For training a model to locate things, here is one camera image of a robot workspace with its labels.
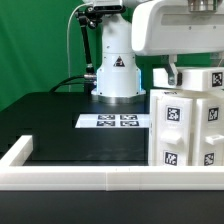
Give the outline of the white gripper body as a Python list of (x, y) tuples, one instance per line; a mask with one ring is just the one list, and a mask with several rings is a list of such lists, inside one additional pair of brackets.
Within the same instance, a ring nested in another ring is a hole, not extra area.
[(136, 7), (132, 48), (139, 56), (224, 51), (224, 2), (216, 12), (190, 12), (186, 0), (153, 0)]

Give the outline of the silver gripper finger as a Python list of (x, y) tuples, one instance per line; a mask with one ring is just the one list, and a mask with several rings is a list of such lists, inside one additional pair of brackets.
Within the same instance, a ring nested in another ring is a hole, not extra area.
[(167, 65), (167, 73), (168, 73), (168, 84), (169, 85), (176, 85), (177, 84), (177, 76), (178, 71), (175, 66), (175, 62), (177, 61), (176, 55), (169, 55), (168, 56), (168, 65)]

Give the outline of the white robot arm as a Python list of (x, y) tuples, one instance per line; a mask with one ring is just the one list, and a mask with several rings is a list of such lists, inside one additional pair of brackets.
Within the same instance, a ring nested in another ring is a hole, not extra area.
[(224, 51), (224, 0), (83, 0), (102, 20), (102, 64), (94, 98), (129, 102), (145, 95), (136, 56), (166, 56), (167, 83), (182, 84), (181, 54)]

